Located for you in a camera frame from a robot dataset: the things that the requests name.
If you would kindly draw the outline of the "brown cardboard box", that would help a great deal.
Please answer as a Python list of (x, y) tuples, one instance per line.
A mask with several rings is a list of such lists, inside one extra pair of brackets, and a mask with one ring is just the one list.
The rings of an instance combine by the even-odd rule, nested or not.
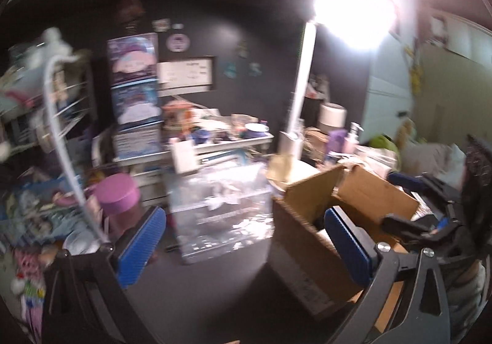
[(371, 283), (376, 244), (395, 245), (380, 227), (383, 217), (410, 220), (418, 207), (360, 166), (319, 172), (273, 198), (268, 265), (314, 319), (325, 319)]

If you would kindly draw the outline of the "white supplement jar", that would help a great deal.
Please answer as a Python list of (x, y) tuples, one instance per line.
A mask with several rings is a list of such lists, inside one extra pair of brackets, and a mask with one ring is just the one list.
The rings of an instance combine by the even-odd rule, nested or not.
[(91, 227), (75, 227), (65, 238), (62, 249), (72, 256), (93, 254), (102, 245), (101, 232)]

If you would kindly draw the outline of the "pink tumbler purple lid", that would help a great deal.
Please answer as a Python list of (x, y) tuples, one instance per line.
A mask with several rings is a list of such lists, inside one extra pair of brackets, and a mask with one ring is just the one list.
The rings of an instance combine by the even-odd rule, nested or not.
[(105, 177), (96, 185), (94, 195), (103, 210), (112, 241), (135, 227), (144, 214), (139, 187), (129, 174), (121, 172)]

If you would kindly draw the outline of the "clear plastic zip bag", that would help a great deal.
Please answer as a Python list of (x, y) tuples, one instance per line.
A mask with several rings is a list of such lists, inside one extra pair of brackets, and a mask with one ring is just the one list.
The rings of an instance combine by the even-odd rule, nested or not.
[(167, 183), (178, 248), (186, 264), (272, 237), (272, 187), (263, 163), (209, 167)]

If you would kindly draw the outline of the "white desk lamp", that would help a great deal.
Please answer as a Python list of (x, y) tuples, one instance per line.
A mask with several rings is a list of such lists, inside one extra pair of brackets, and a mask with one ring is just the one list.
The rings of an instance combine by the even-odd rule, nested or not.
[(298, 122), (308, 87), (317, 27), (324, 26), (330, 34), (358, 53), (373, 53), (395, 25), (397, 13), (392, 0), (314, 0), (313, 16), (304, 26), (300, 46), (294, 97), (288, 123), (279, 136), (279, 156), (285, 161), (300, 158)]

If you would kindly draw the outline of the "blue poster boxes stack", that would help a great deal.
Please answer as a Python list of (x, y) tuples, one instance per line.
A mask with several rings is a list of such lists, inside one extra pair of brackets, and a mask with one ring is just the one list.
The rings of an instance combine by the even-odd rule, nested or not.
[(158, 97), (158, 35), (136, 34), (107, 42), (116, 157), (162, 151), (163, 110)]

